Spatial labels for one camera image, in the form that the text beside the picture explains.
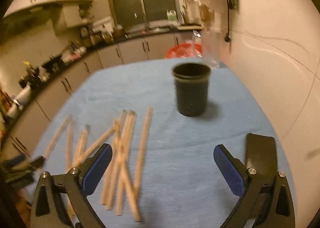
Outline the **red plastic basket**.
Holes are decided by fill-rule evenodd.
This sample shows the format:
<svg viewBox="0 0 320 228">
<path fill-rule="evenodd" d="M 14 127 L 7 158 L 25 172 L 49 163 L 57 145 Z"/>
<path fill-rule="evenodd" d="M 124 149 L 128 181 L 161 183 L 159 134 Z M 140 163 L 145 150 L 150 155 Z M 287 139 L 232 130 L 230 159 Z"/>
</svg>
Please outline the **red plastic basket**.
<svg viewBox="0 0 320 228">
<path fill-rule="evenodd" d="M 202 57 L 202 46 L 198 43 L 194 45 L 192 43 L 182 43 L 172 47 L 167 51 L 166 59 L 171 58 L 190 58 L 190 57 Z"/>
</svg>

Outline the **lower kitchen cabinets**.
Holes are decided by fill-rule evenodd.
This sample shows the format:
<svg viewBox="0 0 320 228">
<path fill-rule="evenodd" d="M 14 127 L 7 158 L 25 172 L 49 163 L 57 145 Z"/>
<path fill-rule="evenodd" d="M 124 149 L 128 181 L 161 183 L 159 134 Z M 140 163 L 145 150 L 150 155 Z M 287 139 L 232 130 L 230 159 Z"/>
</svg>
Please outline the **lower kitchen cabinets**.
<svg viewBox="0 0 320 228">
<path fill-rule="evenodd" d="M 1 137 L 4 156 L 30 155 L 40 137 L 69 97 L 96 71 L 123 64 L 163 59 L 172 47 L 192 38 L 191 29 L 134 33 L 92 48 L 80 59 L 64 65 L 31 96 L 30 102 L 9 123 Z"/>
</svg>

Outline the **wooden chopstick diagonal low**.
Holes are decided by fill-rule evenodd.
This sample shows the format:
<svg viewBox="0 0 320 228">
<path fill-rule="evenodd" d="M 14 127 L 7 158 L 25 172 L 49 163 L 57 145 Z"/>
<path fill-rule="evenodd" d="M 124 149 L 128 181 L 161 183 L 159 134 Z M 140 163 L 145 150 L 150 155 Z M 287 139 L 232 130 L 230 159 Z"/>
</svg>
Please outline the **wooden chopstick diagonal low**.
<svg viewBox="0 0 320 228">
<path fill-rule="evenodd" d="M 74 163 L 72 167 L 78 167 L 84 160 L 86 160 L 96 149 L 98 149 L 104 141 L 106 141 L 115 131 L 116 127 L 109 128 L 104 134 L 102 134 L 84 153 L 82 153 Z"/>
</svg>

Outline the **black flat phone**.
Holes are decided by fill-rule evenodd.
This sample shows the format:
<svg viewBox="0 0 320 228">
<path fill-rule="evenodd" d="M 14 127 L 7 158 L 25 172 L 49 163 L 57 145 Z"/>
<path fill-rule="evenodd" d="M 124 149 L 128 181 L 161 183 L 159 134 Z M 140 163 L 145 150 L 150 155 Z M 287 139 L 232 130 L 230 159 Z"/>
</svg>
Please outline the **black flat phone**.
<svg viewBox="0 0 320 228">
<path fill-rule="evenodd" d="M 278 171 L 276 140 L 270 136 L 248 133 L 246 135 L 246 168 L 259 174 L 273 176 Z"/>
</svg>

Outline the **clear glass mug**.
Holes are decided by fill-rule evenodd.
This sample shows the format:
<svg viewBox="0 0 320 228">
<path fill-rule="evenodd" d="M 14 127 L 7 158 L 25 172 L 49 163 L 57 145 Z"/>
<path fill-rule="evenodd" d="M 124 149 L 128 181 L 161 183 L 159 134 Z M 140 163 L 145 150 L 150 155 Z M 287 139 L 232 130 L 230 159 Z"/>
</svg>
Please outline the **clear glass mug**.
<svg viewBox="0 0 320 228">
<path fill-rule="evenodd" d="M 212 30 L 202 30 L 200 32 L 193 30 L 192 50 L 194 56 L 200 56 L 202 62 L 218 69 L 221 63 L 221 35 Z"/>
</svg>

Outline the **green white detergent jug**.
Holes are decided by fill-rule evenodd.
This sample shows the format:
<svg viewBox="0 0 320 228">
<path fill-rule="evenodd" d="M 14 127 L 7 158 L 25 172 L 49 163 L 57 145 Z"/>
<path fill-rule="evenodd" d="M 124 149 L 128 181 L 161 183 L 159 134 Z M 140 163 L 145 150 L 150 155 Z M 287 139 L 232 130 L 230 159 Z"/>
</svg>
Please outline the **green white detergent jug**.
<svg viewBox="0 0 320 228">
<path fill-rule="evenodd" d="M 174 22 L 177 21 L 177 14 L 175 10 L 167 10 L 167 19 L 168 21 Z"/>
</svg>

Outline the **black utensil holder cup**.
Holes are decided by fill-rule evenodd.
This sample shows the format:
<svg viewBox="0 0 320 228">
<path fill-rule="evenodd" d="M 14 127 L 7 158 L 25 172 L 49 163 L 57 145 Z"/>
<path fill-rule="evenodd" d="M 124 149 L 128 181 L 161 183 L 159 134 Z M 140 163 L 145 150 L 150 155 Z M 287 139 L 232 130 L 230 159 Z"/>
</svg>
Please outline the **black utensil holder cup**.
<svg viewBox="0 0 320 228">
<path fill-rule="evenodd" d="M 197 117 L 205 112 L 210 75 L 211 68 L 200 63 L 180 63 L 172 68 L 180 114 Z"/>
</svg>

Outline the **white bowl on counter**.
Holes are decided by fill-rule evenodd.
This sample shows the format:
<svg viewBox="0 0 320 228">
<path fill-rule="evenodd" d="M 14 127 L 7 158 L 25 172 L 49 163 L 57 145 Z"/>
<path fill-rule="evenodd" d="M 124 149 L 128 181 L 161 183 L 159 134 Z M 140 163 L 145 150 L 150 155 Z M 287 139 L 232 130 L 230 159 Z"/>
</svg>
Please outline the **white bowl on counter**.
<svg viewBox="0 0 320 228">
<path fill-rule="evenodd" d="M 25 105 L 31 97 L 32 89 L 27 85 L 14 99 L 14 102 L 18 105 Z"/>
</svg>

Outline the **wooden chopstick long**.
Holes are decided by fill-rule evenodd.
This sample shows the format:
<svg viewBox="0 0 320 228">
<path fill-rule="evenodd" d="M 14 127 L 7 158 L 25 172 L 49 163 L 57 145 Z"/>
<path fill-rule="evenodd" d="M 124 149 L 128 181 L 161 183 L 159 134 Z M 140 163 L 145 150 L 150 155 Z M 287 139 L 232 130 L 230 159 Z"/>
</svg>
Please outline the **wooden chopstick long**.
<svg viewBox="0 0 320 228">
<path fill-rule="evenodd" d="M 120 133 L 125 123 L 127 111 L 123 110 L 119 116 L 118 120 L 113 121 L 114 135 L 111 143 L 112 147 L 112 160 L 104 173 L 103 178 L 103 189 L 101 192 L 100 203 L 104 205 L 107 210 L 111 209 L 112 199 L 114 193 L 114 187 L 116 183 L 117 176 L 117 155 L 118 155 L 118 144 L 120 140 Z"/>
</svg>

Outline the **blue towel table cloth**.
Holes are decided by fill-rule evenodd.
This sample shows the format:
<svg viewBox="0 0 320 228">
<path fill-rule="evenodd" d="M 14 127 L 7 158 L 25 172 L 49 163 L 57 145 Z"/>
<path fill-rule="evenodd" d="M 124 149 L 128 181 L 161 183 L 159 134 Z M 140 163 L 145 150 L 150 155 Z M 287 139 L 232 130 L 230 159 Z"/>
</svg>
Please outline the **blue towel table cloth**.
<svg viewBox="0 0 320 228">
<path fill-rule="evenodd" d="M 129 169 L 134 170 L 148 107 L 153 108 L 140 189 L 142 222 L 128 205 L 123 214 L 101 205 L 102 185 L 88 197 L 106 227 L 220 227 L 238 202 L 213 159 L 223 144 L 245 160 L 248 133 L 276 133 L 264 112 L 227 67 L 212 71 L 209 103 L 199 117 L 186 117 L 176 107 L 172 68 L 178 59 L 154 60 L 96 71 L 64 104 L 34 150 L 43 155 L 63 121 L 71 116 L 74 132 L 88 125 L 93 144 L 123 110 L 137 115 Z"/>
</svg>

